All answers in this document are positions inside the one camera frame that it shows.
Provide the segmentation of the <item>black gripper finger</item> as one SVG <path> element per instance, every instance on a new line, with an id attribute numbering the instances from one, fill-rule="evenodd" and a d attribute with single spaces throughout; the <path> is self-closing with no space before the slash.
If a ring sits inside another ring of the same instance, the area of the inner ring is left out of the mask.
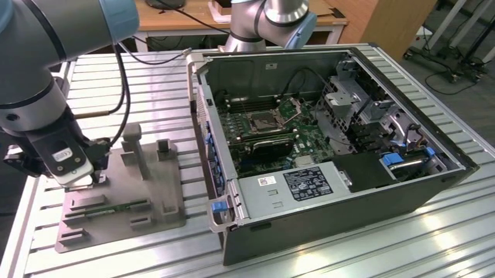
<path id="1" fill-rule="evenodd" d="M 109 143 L 109 138 L 97 138 L 89 140 L 84 147 L 85 155 L 93 167 L 93 172 L 89 174 L 93 184 L 100 182 L 100 173 L 108 168 Z"/>
<path id="2" fill-rule="evenodd" d="M 31 158 L 17 145 L 12 144 L 8 146 L 3 161 L 31 177 L 39 177 L 41 175 L 40 162 Z"/>

